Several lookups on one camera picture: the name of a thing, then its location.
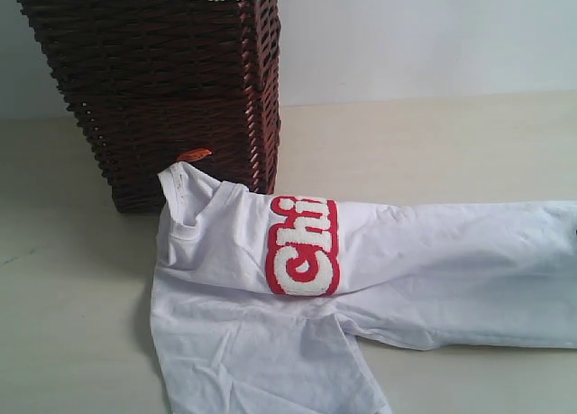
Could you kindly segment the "brown wicker basket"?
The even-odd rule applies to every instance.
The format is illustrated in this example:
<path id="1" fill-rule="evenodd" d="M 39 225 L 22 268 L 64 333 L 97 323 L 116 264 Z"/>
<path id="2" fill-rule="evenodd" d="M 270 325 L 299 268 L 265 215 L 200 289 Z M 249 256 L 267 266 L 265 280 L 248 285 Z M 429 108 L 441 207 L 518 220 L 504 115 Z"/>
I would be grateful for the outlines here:
<path id="1" fill-rule="evenodd" d="M 278 0 L 18 0 L 122 213 L 206 148 L 209 175 L 270 194 L 279 147 Z"/>

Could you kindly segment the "orange clothing tag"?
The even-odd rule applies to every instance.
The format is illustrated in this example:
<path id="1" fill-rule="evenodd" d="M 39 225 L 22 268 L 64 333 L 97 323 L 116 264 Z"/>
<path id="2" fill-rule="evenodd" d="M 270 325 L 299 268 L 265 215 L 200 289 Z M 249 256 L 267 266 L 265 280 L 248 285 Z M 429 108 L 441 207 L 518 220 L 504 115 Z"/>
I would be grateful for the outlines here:
<path id="1" fill-rule="evenodd" d="M 177 161 L 184 161 L 184 162 L 196 162 L 201 161 L 204 158 L 210 156 L 212 152 L 206 148 L 197 148 L 188 152 L 181 153 Z"/>

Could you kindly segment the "white t-shirt red lettering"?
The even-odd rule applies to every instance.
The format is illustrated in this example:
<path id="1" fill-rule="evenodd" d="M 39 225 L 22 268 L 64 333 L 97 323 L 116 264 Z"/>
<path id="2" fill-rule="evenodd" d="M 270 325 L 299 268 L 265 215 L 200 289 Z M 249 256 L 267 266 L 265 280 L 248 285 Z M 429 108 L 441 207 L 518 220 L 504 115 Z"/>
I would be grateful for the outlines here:
<path id="1" fill-rule="evenodd" d="M 396 207 L 159 176 L 151 334 L 175 413 L 387 413 L 357 345 L 576 346 L 572 201 Z"/>

